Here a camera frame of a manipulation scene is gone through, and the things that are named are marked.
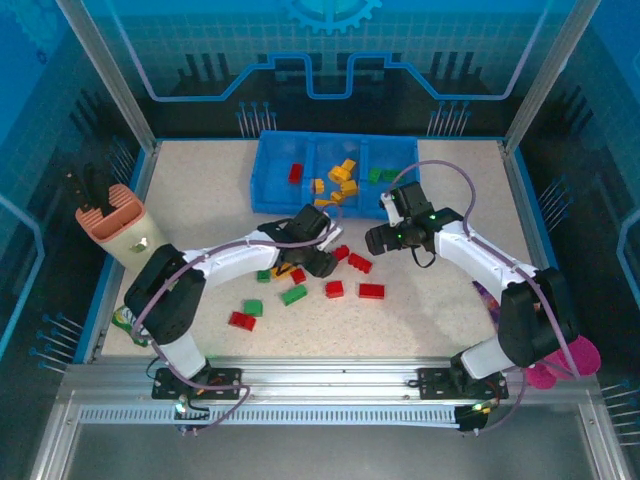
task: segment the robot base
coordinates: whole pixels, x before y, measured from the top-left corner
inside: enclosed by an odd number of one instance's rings
[[[242,383],[242,370],[239,368],[210,368],[204,378],[195,381],[201,384],[213,386],[236,385]],[[159,368],[156,371],[151,398],[154,400],[178,400],[180,395],[198,400],[238,400],[240,389],[205,391],[197,395],[197,391],[178,380],[168,368]]]

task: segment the metal base plate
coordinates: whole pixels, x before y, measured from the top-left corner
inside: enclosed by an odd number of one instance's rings
[[[242,370],[239,368],[212,368],[207,383],[216,386],[242,383]],[[168,368],[159,368],[156,371],[151,398],[154,400],[177,400],[182,394],[193,396],[193,389],[178,380]],[[197,398],[199,400],[238,400],[240,389],[206,391],[198,395]]]
[[[494,373],[485,381],[477,382],[466,395],[461,395],[455,387],[448,368],[419,368],[417,373],[420,400],[474,399],[485,401],[496,397],[496,389],[500,399],[509,398],[506,382],[500,386],[500,381],[504,380],[500,373]]]

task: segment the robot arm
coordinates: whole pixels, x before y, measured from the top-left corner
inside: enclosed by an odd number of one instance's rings
[[[498,334],[452,358],[452,369],[460,385],[512,366],[528,367],[559,348],[559,343],[539,299],[512,265],[482,248],[471,237],[482,240],[503,254],[538,283],[550,301],[567,342],[578,332],[566,282],[555,269],[540,271],[501,252],[473,229],[464,231],[462,217],[449,208],[435,211],[418,182],[383,194],[380,201],[389,223],[369,230],[369,251],[425,248],[455,263],[482,284],[500,302]]]
[[[341,233],[342,227],[307,205],[293,219],[260,225],[242,239],[217,248],[180,252],[171,244],[163,245],[153,253],[125,294],[125,305],[139,316],[173,274],[197,257],[210,253],[170,287],[144,320],[145,330],[175,369],[185,378],[206,383],[210,367],[190,332],[205,286],[220,285],[246,273],[285,263],[303,265],[311,275],[324,278],[337,265],[336,258],[324,249]],[[286,244],[311,242],[322,236],[326,238],[321,243],[284,248]]]

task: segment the toy brick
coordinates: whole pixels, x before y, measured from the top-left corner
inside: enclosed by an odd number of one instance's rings
[[[324,181],[321,178],[316,178],[313,181],[313,193],[316,195],[324,193]]]
[[[328,282],[324,287],[324,291],[327,298],[338,298],[344,296],[344,287],[342,282],[339,280]]]
[[[324,200],[322,198],[316,198],[313,201],[313,205],[315,207],[326,207],[327,205],[333,205],[334,203],[336,203],[336,202],[333,202],[331,200]]]
[[[351,180],[351,172],[336,165],[329,171],[329,180],[340,185],[341,183]]]
[[[252,317],[262,316],[262,302],[260,300],[245,300],[242,313]]]
[[[380,175],[382,175],[382,169],[372,168],[369,170],[369,183],[376,185],[380,181]]]
[[[296,285],[300,285],[303,282],[307,281],[307,276],[304,274],[304,271],[301,268],[296,268],[293,272],[291,272],[291,278],[293,279],[293,283]]]
[[[342,162],[342,168],[349,173],[353,173],[353,169],[356,168],[356,162],[347,158],[344,162]]]
[[[375,283],[361,283],[358,286],[358,297],[384,300],[384,285]]]
[[[344,200],[344,195],[340,192],[331,192],[331,200],[340,205]]]
[[[300,184],[302,180],[302,169],[303,165],[301,163],[294,163],[291,165],[291,170],[289,170],[289,183],[292,185]]]
[[[341,261],[349,256],[349,247],[347,247],[346,245],[340,245],[331,253],[338,259],[338,261]]]
[[[231,314],[231,319],[229,320],[229,325],[252,332],[253,327],[256,326],[256,319],[251,315],[245,315],[244,313],[240,312],[233,312]]]
[[[353,197],[358,194],[358,185],[355,180],[349,180],[340,185],[340,191],[345,197]]]
[[[293,272],[293,265],[290,265],[288,263],[283,263],[281,266],[273,267],[271,269],[273,278],[277,278],[278,280],[291,275],[291,272]]]
[[[349,255],[349,265],[357,268],[364,273],[369,273],[371,271],[371,267],[373,267],[373,263],[371,263],[366,258],[361,257],[357,253],[352,253],[351,255]]]
[[[271,272],[269,270],[261,270],[257,273],[256,278],[260,283],[269,283],[271,281]]]
[[[288,307],[294,302],[297,302],[301,298],[307,296],[307,287],[304,285],[298,285],[297,287],[293,287],[291,290],[288,290],[282,294],[280,294],[280,298],[284,303],[285,307]]]

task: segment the blue plastic bin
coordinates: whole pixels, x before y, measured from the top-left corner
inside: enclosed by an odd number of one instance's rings
[[[345,199],[344,216],[385,220],[386,214],[378,202],[390,184],[380,178],[376,185],[370,185],[369,170],[402,170],[417,162],[415,137],[263,131],[251,175],[253,211],[291,215],[305,204],[313,204],[316,198],[328,200],[331,192],[340,191],[340,186],[329,180],[329,170],[342,165],[347,158],[356,162],[352,178],[359,193]],[[288,181],[294,163],[304,165],[302,182],[298,185]],[[312,191],[316,178],[325,184],[321,195]],[[407,182],[420,181],[419,169],[411,170],[405,178]]]

